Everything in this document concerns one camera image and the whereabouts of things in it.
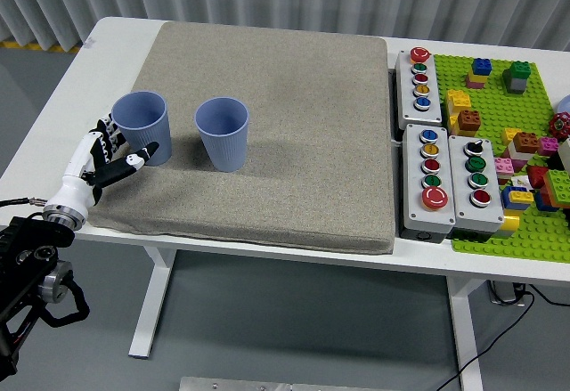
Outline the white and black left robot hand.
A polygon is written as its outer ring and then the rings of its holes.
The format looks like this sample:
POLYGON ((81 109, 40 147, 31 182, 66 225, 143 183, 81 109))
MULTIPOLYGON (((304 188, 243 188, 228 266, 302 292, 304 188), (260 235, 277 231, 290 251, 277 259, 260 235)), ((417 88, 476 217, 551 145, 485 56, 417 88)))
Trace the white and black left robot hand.
POLYGON ((46 202, 44 214, 73 210, 85 216, 98 203, 103 188, 133 175, 150 162, 159 148, 159 143, 152 141, 138 151, 114 159, 113 155, 125 143, 125 136, 111 117, 99 119, 73 153, 63 174, 62 187, 46 202))

